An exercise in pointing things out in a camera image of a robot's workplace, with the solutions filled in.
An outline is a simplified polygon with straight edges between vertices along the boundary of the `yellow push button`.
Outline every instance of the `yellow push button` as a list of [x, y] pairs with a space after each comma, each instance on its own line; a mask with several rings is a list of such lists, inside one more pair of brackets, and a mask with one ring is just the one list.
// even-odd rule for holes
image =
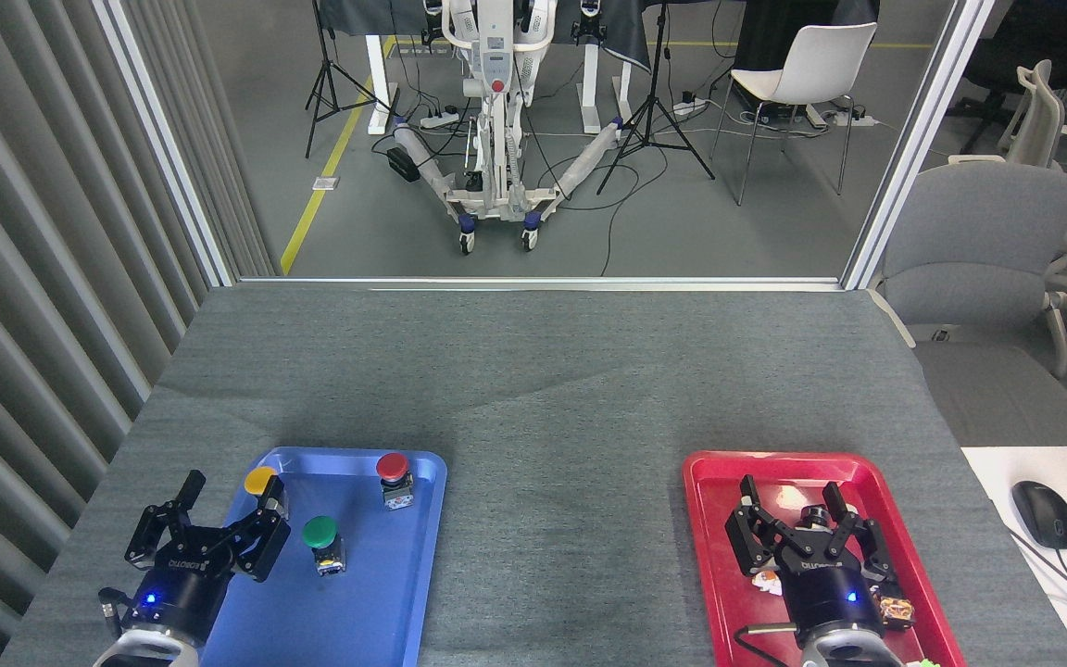
[[259, 465], [250, 470], [250, 474], [245, 476], [245, 493], [251, 496], [261, 496], [262, 491], [270, 485], [270, 477], [274, 477], [275, 474], [278, 472], [270, 465]]

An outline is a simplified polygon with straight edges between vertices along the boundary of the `white chair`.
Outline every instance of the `white chair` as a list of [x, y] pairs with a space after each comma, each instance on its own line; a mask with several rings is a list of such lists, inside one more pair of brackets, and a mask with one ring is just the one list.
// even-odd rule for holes
[[[760, 100], [752, 123], [752, 140], [748, 144], [748, 157], [744, 164], [744, 182], [740, 194], [735, 198], [738, 206], [744, 204], [744, 193], [748, 186], [748, 169], [752, 165], [752, 147], [760, 128], [760, 115], [768, 101], [792, 105], [793, 114], [797, 106], [813, 105], [817, 101], [846, 97], [854, 109], [855, 99], [850, 89], [859, 76], [863, 54], [875, 34], [875, 22], [869, 25], [808, 25], [793, 38], [784, 68], [770, 72], [732, 70], [732, 80]], [[727, 98], [723, 100], [727, 109]], [[850, 128], [854, 114], [846, 122], [846, 141], [842, 147], [842, 164], [839, 165], [839, 186], [835, 193], [842, 194], [842, 177], [846, 173], [846, 149], [850, 147]], [[723, 117], [719, 117], [719, 130], [723, 128]], [[719, 144], [719, 132], [715, 134], [715, 146]]]

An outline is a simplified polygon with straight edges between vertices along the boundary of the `gray table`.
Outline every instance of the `gray table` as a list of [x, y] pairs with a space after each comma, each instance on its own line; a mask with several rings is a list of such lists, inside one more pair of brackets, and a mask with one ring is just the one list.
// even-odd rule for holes
[[1067, 664], [1060, 621], [863, 292], [241, 284], [205, 301], [4, 666], [93, 663], [108, 646], [97, 588], [140, 578], [122, 558], [139, 510], [198, 467], [193, 518], [217, 523], [277, 445], [447, 460], [421, 664], [711, 664], [681, 476], [704, 448], [875, 461], [970, 664]]

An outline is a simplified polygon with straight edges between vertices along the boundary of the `white robot frame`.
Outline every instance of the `white robot frame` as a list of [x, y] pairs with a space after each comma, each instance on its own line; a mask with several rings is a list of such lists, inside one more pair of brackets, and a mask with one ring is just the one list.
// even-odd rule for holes
[[475, 224], [483, 219], [521, 222], [522, 247], [534, 250], [542, 222], [595, 169], [620, 129], [620, 118], [615, 118], [554, 187], [523, 185], [521, 108], [534, 101], [538, 67], [554, 38], [558, 0], [530, 0], [529, 6], [517, 26], [512, 0], [444, 0], [441, 5], [442, 33], [459, 47], [472, 75], [463, 80], [463, 94], [480, 98], [474, 124], [479, 191], [452, 189], [453, 174], [441, 172], [407, 122], [395, 122], [394, 139], [410, 153], [420, 176], [459, 225], [463, 254], [474, 250]]

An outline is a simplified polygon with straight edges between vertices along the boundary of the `gray office chair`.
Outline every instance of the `gray office chair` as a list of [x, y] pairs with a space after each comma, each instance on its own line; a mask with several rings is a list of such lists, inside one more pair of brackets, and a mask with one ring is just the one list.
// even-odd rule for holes
[[1067, 228], [1067, 174], [965, 163], [917, 178], [874, 286], [914, 343], [937, 408], [962, 445], [1067, 444], [1067, 390], [1019, 348], [949, 340], [956, 325], [1017, 329], [1041, 312], [1067, 371], [1062, 309], [1045, 271]]
[[[1008, 163], [1062, 169], [1055, 157], [1060, 141], [1067, 137], [1067, 125], [1064, 125], [1064, 104], [1050, 85], [1050, 73], [1051, 63], [1048, 60], [1036, 63], [1032, 70], [1017, 67], [1023, 98], [999, 143], [1000, 148], [1007, 152], [1005, 160]], [[950, 161], [956, 163], [962, 159], [1000, 158], [953, 156]], [[1064, 254], [1051, 265], [1047, 277], [1051, 284], [1067, 288], [1067, 236], [1064, 237]]]

